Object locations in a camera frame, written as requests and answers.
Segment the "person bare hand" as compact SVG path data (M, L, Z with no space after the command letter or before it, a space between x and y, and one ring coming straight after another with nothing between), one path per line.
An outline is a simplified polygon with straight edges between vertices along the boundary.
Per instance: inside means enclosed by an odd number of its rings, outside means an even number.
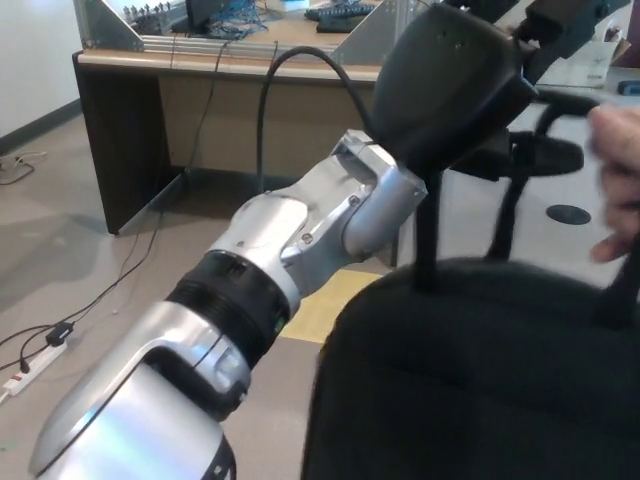
M628 254L639 234L639 108L601 105L589 112L588 123L611 230L593 247L592 258L606 263Z

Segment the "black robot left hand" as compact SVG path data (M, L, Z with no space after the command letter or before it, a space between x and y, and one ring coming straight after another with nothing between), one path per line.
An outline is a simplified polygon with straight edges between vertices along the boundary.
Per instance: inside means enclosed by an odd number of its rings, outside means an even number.
M447 3L406 27L373 93L376 142L422 179L448 169L506 128L536 85L624 1L533 1L511 34Z

